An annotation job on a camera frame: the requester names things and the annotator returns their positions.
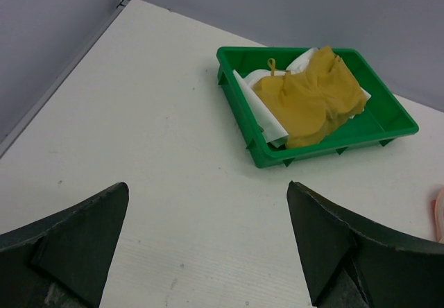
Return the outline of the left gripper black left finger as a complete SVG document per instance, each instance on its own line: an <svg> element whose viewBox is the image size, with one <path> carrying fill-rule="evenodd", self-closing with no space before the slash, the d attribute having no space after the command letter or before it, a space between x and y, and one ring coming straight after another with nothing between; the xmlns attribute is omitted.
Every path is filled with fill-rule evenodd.
<svg viewBox="0 0 444 308"><path fill-rule="evenodd" d="M1 235L2 307L98 307L129 203L116 183Z"/></svg>

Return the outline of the mustard yellow bra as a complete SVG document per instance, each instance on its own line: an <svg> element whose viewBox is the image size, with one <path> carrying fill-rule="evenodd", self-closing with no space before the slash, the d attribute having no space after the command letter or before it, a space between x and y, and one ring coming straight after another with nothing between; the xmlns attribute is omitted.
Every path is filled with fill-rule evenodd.
<svg viewBox="0 0 444 308"><path fill-rule="evenodd" d="M254 93L286 130L287 148L320 143L350 117L361 114L367 96L341 56L330 46L316 49L298 73L271 74L253 86Z"/></svg>

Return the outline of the white bra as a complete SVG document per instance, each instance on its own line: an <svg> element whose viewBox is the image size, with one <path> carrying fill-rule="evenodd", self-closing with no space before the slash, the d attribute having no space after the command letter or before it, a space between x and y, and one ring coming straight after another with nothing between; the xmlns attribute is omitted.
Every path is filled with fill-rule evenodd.
<svg viewBox="0 0 444 308"><path fill-rule="evenodd" d="M298 56L294 61L292 61L286 69L283 70L277 69L276 61L274 59L276 74L282 75L287 69L294 74L303 71L307 67L309 59L312 57L316 49L318 48L308 49L302 55ZM271 74L271 68L269 67L270 59L267 60L267 69L256 69L246 76L241 76L237 70L234 70L233 75L238 82L241 91L246 97L246 100L258 124L261 127L264 139L266 140L266 142L272 144L274 147L279 148L281 146L285 146L288 134L253 91L253 86L256 84L257 81ZM367 99L369 100L370 94L365 91L363 87L361 88L367 96Z"/></svg>

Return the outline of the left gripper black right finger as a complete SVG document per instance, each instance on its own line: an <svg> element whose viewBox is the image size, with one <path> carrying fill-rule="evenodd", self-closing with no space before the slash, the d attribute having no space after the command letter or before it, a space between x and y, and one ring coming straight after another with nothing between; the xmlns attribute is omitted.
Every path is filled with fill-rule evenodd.
<svg viewBox="0 0 444 308"><path fill-rule="evenodd" d="M442 307L443 244L388 228L299 182L287 202L313 307Z"/></svg>

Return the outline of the peach patterned mesh laundry bag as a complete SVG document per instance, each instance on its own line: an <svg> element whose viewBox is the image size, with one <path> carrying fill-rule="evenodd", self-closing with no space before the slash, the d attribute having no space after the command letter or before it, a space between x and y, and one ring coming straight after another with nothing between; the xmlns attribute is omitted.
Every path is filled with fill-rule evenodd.
<svg viewBox="0 0 444 308"><path fill-rule="evenodd" d="M432 201L433 217L434 217L434 227L436 240L439 243L444 241L444 188L442 188L437 197Z"/></svg>

